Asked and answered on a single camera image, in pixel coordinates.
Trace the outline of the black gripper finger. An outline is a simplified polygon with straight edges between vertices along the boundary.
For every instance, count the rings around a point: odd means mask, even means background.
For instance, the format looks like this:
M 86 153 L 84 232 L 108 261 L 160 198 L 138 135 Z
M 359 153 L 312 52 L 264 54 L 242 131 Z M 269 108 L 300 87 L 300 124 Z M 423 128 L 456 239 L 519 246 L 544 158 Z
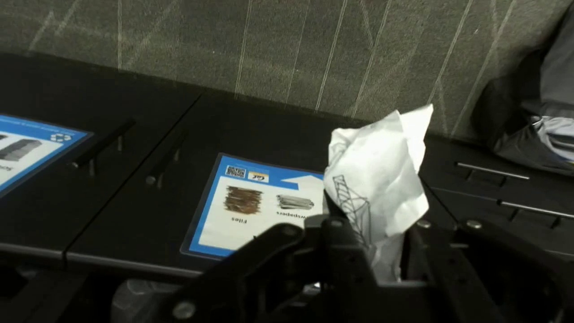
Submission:
M 327 209 L 325 214 L 328 218 L 334 218 L 334 219 L 341 221 L 348 230 L 357 234 L 357 230 L 350 223 L 350 218 L 345 214 L 345 210 L 341 207 L 336 205 L 336 201 L 330 198 L 327 189 L 323 191 L 323 196 L 325 196 L 325 209 Z

